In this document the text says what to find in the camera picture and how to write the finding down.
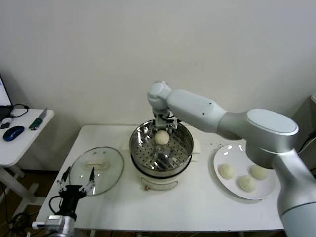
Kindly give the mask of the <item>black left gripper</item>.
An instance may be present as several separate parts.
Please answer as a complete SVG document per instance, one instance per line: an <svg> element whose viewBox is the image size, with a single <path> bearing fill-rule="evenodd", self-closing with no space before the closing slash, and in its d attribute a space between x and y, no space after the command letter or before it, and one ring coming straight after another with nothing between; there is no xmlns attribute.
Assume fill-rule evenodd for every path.
<svg viewBox="0 0 316 237"><path fill-rule="evenodd" d="M76 207L78 201L86 197L86 193L90 192L95 187L94 168L91 171L89 181L85 186L82 185L66 185L67 178L71 167L63 173L61 180L57 181L59 185L59 195L62 203L59 209L59 215L76 215Z"/></svg>

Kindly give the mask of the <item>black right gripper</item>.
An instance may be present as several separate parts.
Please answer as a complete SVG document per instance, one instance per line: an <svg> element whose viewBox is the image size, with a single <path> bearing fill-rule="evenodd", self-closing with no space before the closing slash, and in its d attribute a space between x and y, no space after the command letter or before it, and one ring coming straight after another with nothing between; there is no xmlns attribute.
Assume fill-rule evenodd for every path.
<svg viewBox="0 0 316 237"><path fill-rule="evenodd" d="M155 118L155 134L160 130L167 130L169 135L172 135L177 129L178 121L176 119Z"/></svg>

